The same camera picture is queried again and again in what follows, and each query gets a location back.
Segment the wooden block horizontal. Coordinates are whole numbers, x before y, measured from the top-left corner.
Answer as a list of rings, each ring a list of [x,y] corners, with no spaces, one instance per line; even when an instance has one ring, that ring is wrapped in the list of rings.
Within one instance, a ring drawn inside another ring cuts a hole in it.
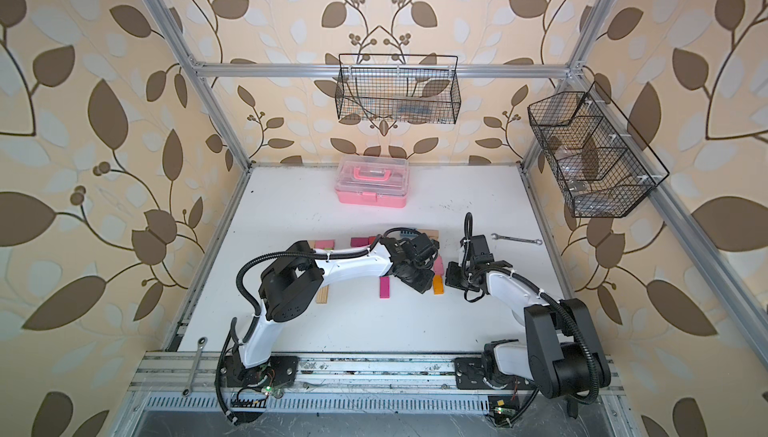
[[[432,240],[438,241],[440,239],[439,237],[439,231],[434,229],[420,229],[420,232],[425,234],[427,237],[429,237]]]

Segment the light pink block top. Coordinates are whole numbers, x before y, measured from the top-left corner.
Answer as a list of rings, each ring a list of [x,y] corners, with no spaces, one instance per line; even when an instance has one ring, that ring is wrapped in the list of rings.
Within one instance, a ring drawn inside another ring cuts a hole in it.
[[[445,274],[445,266],[441,256],[438,256],[433,265],[433,272],[438,276]]]

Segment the light pink block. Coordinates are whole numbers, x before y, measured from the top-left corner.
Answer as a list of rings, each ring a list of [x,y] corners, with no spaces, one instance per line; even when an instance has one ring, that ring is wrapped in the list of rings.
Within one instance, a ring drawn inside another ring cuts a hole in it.
[[[335,241],[333,239],[316,240],[314,247],[322,250],[333,250],[335,248]]]
[[[438,256],[433,265],[433,272],[438,276],[445,274],[445,266],[441,256]]]

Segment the orange block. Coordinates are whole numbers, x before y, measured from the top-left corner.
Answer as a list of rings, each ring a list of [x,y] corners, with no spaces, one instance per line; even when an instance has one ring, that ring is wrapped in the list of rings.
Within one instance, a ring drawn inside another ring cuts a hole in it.
[[[433,276],[432,283],[433,293],[435,295],[443,295],[445,292],[443,278],[440,275]]]

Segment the magenta block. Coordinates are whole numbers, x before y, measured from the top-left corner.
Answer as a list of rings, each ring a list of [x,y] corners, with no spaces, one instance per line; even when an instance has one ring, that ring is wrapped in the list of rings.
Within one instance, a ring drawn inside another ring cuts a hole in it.
[[[363,247],[369,245],[369,238],[368,237],[353,237],[350,239],[350,246],[351,247]]]
[[[379,278],[379,298],[380,299],[389,299],[390,298],[390,278],[388,276],[382,276]]]

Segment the wooden block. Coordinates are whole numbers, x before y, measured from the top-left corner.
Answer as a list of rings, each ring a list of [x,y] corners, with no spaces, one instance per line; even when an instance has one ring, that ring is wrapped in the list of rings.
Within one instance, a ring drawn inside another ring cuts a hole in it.
[[[318,293],[316,294],[315,302],[317,304],[327,304],[328,300],[329,300],[329,287],[328,286],[321,287]]]

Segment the magenta block bottom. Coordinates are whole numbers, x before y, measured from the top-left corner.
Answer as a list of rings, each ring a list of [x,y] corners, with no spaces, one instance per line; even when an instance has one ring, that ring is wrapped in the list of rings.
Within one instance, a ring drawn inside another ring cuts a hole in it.
[[[390,298],[390,278],[388,276],[382,276],[379,278],[379,298],[380,299],[389,299]]]

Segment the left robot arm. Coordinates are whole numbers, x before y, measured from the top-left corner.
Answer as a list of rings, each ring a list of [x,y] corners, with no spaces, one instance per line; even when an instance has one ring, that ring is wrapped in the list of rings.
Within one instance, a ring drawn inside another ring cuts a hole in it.
[[[432,287],[440,244],[414,228],[396,227],[362,247],[325,250],[297,241],[288,249],[247,261],[235,285],[253,314],[245,336],[237,319],[220,353],[218,371],[233,382],[254,384],[267,372],[272,348],[285,323],[299,317],[318,291],[331,283],[367,277],[395,277],[420,294]]]

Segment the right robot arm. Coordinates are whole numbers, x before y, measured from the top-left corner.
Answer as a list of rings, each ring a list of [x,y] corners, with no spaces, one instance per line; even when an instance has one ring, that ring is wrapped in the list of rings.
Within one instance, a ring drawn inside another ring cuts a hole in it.
[[[536,386],[543,396],[590,405],[610,385],[607,358],[583,301],[558,300],[511,263],[496,259],[485,236],[473,231],[473,216],[465,215],[460,241],[462,258],[446,269],[445,284],[477,303],[494,298],[512,312],[524,331],[522,340],[502,339],[483,348],[483,382],[502,389],[515,378]]]

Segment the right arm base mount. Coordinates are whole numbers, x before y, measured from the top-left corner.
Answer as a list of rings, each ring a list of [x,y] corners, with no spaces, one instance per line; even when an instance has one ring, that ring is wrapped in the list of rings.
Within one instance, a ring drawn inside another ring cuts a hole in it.
[[[459,390],[533,390],[534,385],[519,376],[489,370],[482,357],[457,357],[453,360],[455,385]]]

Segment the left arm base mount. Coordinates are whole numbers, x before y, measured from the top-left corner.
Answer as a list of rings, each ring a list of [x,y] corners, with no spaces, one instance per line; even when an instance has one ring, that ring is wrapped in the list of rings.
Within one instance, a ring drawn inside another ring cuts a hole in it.
[[[231,391],[230,400],[243,399],[248,388],[260,393],[272,393],[290,387],[298,375],[299,357],[272,356],[265,363],[245,368],[240,358],[227,353],[216,371],[215,387]]]

